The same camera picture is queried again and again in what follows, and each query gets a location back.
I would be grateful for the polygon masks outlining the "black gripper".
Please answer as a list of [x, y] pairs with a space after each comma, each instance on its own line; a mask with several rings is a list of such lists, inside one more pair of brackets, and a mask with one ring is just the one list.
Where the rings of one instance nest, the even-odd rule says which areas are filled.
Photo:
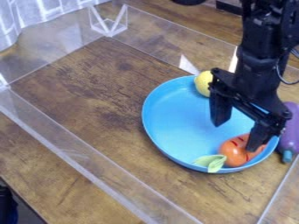
[[233, 108], [243, 112], [255, 121], [246, 146], [247, 151], [255, 152], [279, 135], [293, 117], [277, 94], [289, 55], [262, 59], [239, 47], [237, 56], [235, 73], [211, 70], [210, 119], [219, 127], [231, 118]]

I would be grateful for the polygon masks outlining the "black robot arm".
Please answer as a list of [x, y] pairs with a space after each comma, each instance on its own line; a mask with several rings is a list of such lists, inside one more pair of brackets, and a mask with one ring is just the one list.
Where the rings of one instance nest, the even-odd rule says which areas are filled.
[[237, 70], [211, 70], [210, 119], [221, 126], [238, 109], [254, 121], [246, 150], [282, 134], [293, 112], [277, 90], [290, 53], [299, 46], [299, 0], [242, 0], [243, 38]]

